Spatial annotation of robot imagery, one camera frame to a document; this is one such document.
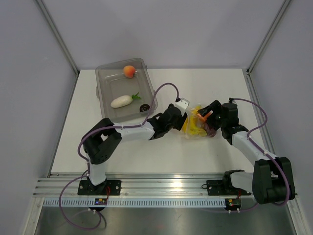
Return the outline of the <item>orange toy fruit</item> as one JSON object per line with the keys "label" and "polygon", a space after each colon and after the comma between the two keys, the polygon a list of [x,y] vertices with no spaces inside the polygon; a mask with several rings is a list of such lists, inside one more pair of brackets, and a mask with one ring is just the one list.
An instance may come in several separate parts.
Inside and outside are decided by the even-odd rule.
{"label": "orange toy fruit", "polygon": [[206,122],[208,117],[213,114],[213,111],[209,111],[206,115],[202,116],[200,113],[197,113],[197,116],[199,117],[200,120],[203,122]]}

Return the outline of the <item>orange pink toy peach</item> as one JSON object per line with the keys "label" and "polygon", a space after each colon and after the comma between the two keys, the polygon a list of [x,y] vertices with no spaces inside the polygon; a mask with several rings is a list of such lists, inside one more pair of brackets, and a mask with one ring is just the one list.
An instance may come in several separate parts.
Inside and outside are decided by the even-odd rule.
{"label": "orange pink toy peach", "polygon": [[136,69],[134,66],[127,65],[123,68],[123,73],[127,78],[133,78],[134,74],[136,73]]}

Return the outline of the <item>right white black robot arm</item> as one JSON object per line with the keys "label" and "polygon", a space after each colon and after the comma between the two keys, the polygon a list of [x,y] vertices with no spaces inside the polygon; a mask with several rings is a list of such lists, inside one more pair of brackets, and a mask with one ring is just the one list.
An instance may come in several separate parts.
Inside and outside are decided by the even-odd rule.
{"label": "right white black robot arm", "polygon": [[273,203],[278,206],[295,198],[290,160],[268,152],[251,137],[251,131],[239,123],[235,99],[230,98],[224,104],[215,100],[199,109],[197,115],[209,127],[221,130],[222,137],[253,165],[252,173],[244,170],[225,172],[222,179],[224,192],[233,194],[242,189],[253,194],[259,204]]}

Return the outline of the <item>dark red toy plum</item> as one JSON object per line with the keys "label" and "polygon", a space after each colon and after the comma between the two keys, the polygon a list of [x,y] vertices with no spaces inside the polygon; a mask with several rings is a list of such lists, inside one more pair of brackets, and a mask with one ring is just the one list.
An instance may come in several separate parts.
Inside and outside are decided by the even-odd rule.
{"label": "dark red toy plum", "polygon": [[210,125],[205,123],[204,124],[204,129],[205,129],[208,137],[210,137],[210,138],[215,137],[217,131],[213,127],[211,127]]}

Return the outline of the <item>dark round toy fruit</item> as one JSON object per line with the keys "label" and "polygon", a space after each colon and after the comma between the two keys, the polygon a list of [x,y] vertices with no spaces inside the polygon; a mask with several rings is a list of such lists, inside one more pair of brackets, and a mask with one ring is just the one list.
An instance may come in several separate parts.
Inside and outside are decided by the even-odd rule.
{"label": "dark round toy fruit", "polygon": [[139,111],[140,112],[145,112],[145,111],[148,111],[150,109],[150,105],[148,104],[142,104],[140,107],[139,107]]}

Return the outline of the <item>yellow white-dotted toy food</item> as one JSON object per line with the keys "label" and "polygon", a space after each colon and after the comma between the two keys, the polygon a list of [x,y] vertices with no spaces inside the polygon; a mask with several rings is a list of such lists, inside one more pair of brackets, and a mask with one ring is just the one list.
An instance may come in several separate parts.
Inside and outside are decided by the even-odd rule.
{"label": "yellow white-dotted toy food", "polygon": [[193,105],[186,110],[187,119],[182,127],[182,132],[187,139],[207,136],[205,129],[202,127],[203,122],[197,116],[198,110],[201,108],[201,105]]}

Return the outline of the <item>clear zip top bag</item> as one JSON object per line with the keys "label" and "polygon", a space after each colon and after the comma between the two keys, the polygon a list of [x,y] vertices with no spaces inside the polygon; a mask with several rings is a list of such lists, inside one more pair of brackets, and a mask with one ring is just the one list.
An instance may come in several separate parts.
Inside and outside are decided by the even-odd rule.
{"label": "clear zip top bag", "polygon": [[201,104],[192,104],[186,110],[187,118],[181,129],[186,139],[213,138],[217,134],[216,130],[198,116],[198,110],[201,108]]}

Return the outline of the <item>white toy food piece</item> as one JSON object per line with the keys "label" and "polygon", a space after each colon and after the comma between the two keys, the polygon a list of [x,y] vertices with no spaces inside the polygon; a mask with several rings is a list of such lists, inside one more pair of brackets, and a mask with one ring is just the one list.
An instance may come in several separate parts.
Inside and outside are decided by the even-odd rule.
{"label": "white toy food piece", "polygon": [[139,93],[136,93],[133,95],[123,95],[114,99],[111,102],[111,107],[114,109],[121,108],[121,107],[130,105],[134,100],[141,100],[141,99],[142,98],[139,96]]}

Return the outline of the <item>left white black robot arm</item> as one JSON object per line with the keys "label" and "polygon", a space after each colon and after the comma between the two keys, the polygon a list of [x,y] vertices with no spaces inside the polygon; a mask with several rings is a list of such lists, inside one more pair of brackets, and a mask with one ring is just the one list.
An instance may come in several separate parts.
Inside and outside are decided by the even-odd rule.
{"label": "left white black robot arm", "polygon": [[122,125],[109,118],[99,121],[78,146],[86,153],[88,163],[87,179],[80,182],[79,195],[100,195],[107,190],[105,162],[111,157],[120,143],[128,141],[150,141],[162,138],[171,129],[181,130],[187,118],[189,102],[181,99],[170,104],[163,113],[158,113],[143,123]]}

